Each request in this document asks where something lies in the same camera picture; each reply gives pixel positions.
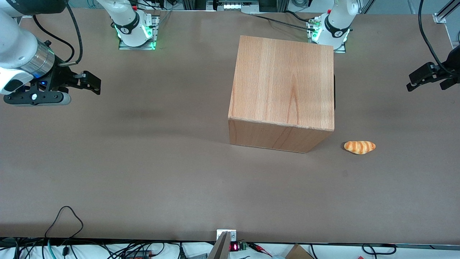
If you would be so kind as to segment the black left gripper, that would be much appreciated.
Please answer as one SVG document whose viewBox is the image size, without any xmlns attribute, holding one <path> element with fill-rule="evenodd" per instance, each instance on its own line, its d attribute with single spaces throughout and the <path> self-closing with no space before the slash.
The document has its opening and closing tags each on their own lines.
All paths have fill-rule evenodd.
<svg viewBox="0 0 460 259">
<path fill-rule="evenodd" d="M 410 73 L 407 90 L 413 91 L 423 84 L 437 82 L 437 78 L 443 78 L 442 82 L 440 82 L 441 90 L 447 90 L 453 85 L 459 84 L 460 46 L 452 49 L 445 61 L 440 62 L 438 58 L 437 62 L 439 69 L 433 62 L 427 62 Z"/>
</svg>

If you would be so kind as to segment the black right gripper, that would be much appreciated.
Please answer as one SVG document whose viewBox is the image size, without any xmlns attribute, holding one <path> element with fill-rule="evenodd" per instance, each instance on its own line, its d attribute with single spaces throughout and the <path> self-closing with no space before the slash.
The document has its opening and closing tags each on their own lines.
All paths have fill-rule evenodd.
<svg viewBox="0 0 460 259">
<path fill-rule="evenodd" d="M 79 90 L 90 90 L 96 95 L 101 94 L 101 79 L 89 71 L 80 74 L 72 72 L 69 67 L 53 67 L 42 77 L 33 79 L 27 86 L 27 90 L 37 87 L 41 90 L 61 91 L 67 93 L 68 87 Z"/>
</svg>

